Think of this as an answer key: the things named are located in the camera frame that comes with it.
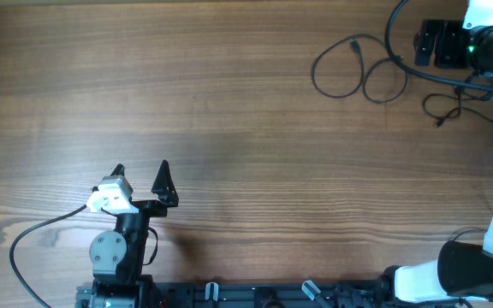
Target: wooden table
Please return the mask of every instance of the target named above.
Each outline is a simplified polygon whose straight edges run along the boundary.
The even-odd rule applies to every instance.
[[[449,86],[414,78],[389,105],[360,93],[329,99],[312,86],[321,51],[353,33],[382,38],[396,3],[1,8],[0,307],[34,304],[9,266],[16,235],[80,207],[118,163],[140,199],[170,162],[181,203],[151,220],[159,254],[145,273],[157,281],[373,278],[436,258],[462,228],[486,228],[493,125],[466,114],[435,129],[420,108]],[[413,63],[422,19],[462,19],[465,5],[409,3],[396,52]],[[367,63],[386,56],[360,44]],[[319,76],[329,92],[353,88],[350,48],[329,55]],[[368,90],[389,96],[402,78],[384,65]],[[493,116],[493,104],[475,108]],[[75,288],[92,280],[92,239],[113,227],[111,216],[84,211],[28,235],[16,262],[43,299],[72,306]]]

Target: wood grain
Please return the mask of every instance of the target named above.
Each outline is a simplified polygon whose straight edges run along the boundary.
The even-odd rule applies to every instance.
[[[312,87],[322,50],[351,33],[381,37],[395,5],[0,8],[0,307],[34,305],[9,266],[16,235],[84,204],[117,163],[134,196],[149,198],[158,165],[170,161],[181,204],[151,220],[161,242],[145,272],[157,281],[372,278],[436,258],[459,229],[486,228],[493,126],[463,115],[435,129],[420,108],[449,87],[412,79],[386,106]],[[396,52],[412,63],[421,20],[461,19],[465,5],[409,3]],[[385,56],[360,43],[368,63]],[[321,86],[348,92],[358,70],[340,47],[321,62]],[[383,66],[369,91],[390,95],[401,78]],[[493,116],[493,104],[475,108]],[[90,242],[110,228],[111,217],[80,213],[28,235],[17,264],[42,298],[72,306],[74,289],[92,279]]]

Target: wooden tabletop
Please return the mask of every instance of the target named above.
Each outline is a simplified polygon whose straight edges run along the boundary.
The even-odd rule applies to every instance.
[[[382,38],[396,4],[0,8],[0,307],[34,306],[9,266],[14,238],[83,205],[118,163],[136,199],[152,197],[159,164],[170,163],[181,202],[151,220],[159,253],[144,272],[156,281],[375,278],[435,259],[460,229],[486,228],[493,125],[465,114],[436,129],[421,109],[449,86],[412,78],[389,105],[312,86],[320,52],[353,33]],[[461,20],[465,9],[412,1],[394,28],[396,53],[413,63],[421,21]],[[386,57],[359,43],[367,65]],[[326,91],[354,88],[351,48],[325,58],[318,76]],[[367,89],[392,96],[403,78],[384,64]],[[474,106],[493,117],[493,103]],[[92,281],[92,239],[113,227],[113,217],[84,211],[24,238],[17,265],[48,303],[70,307]]]

